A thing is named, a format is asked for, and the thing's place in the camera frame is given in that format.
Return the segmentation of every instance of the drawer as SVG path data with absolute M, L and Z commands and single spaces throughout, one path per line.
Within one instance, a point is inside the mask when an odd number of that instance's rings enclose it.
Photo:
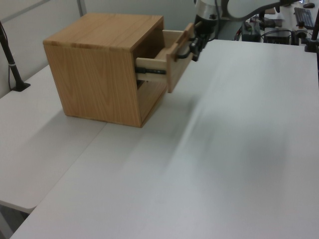
M 192 60 L 193 54 L 189 53 L 189 39 L 193 34 L 192 23 L 184 31 L 153 30 L 134 52 L 138 84 L 143 82 L 166 84 L 167 91 L 173 92 Z

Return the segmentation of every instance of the wooden cabinet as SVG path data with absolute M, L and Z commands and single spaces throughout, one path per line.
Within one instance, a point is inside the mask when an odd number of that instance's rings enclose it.
M 44 40 L 65 114 L 142 127 L 192 58 L 177 59 L 192 24 L 185 31 L 163 28 L 162 16 L 88 13 Z

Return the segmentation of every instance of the table surface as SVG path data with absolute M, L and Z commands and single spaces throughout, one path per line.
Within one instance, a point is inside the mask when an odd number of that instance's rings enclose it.
M 144 128 L 107 124 L 12 239 L 317 239 L 318 122 L 315 54 L 213 41 Z
M 0 99 L 0 204 L 30 213 L 105 123 L 65 116 L 47 66 Z

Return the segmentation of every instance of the electronic equipment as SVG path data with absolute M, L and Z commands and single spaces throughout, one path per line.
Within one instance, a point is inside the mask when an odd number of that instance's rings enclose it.
M 241 27 L 242 41 L 260 42 L 258 22 L 244 22 Z
M 314 8 L 315 7 L 315 4 L 310 2 L 310 3 L 306 3 L 303 5 L 303 8 Z
M 264 34 L 264 43 L 289 45 L 291 33 L 284 30 L 286 29 L 266 28 Z
M 303 21 L 305 23 L 306 29 L 308 30 L 314 29 L 315 23 L 309 9 L 295 7 L 295 16 L 296 16 L 298 25 L 300 24 L 300 22 Z
M 190 52 L 197 61 L 209 41 L 218 39 L 220 20 L 245 21 L 257 13 L 298 0 L 194 0 L 197 7 L 195 36 L 191 39 Z

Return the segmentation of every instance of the cable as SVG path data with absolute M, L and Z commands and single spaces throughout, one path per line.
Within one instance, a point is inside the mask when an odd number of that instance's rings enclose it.
M 281 32 L 281 31 L 288 31 L 288 32 L 292 33 L 292 31 L 290 31 L 290 30 L 274 30 L 274 31 L 266 32 L 265 34 L 261 35 L 261 38 L 263 36 L 266 36 L 266 35 L 269 35 L 269 34 L 272 34 L 272 33 L 276 33 L 276 32 Z
M 216 11 L 217 11 L 217 31 L 215 33 L 215 36 L 212 39 L 209 39 L 208 42 L 218 39 L 218 34 L 219 34 L 220 14 L 219 14 L 219 8 L 217 5 L 217 0 L 215 0 L 215 6 L 216 6 Z
M 0 22 L 0 26 L 1 26 L 1 31 L 4 33 L 5 36 L 5 40 L 8 44 L 8 36 L 6 35 L 6 32 L 4 30 L 4 27 L 2 26 L 1 22 Z M 10 85 L 10 66 L 8 65 L 8 84 L 9 84 L 9 89 L 10 91 L 12 91 L 11 85 Z
M 10 85 L 10 66 L 8 66 L 8 84 L 9 84 L 10 91 L 12 91 L 11 85 Z

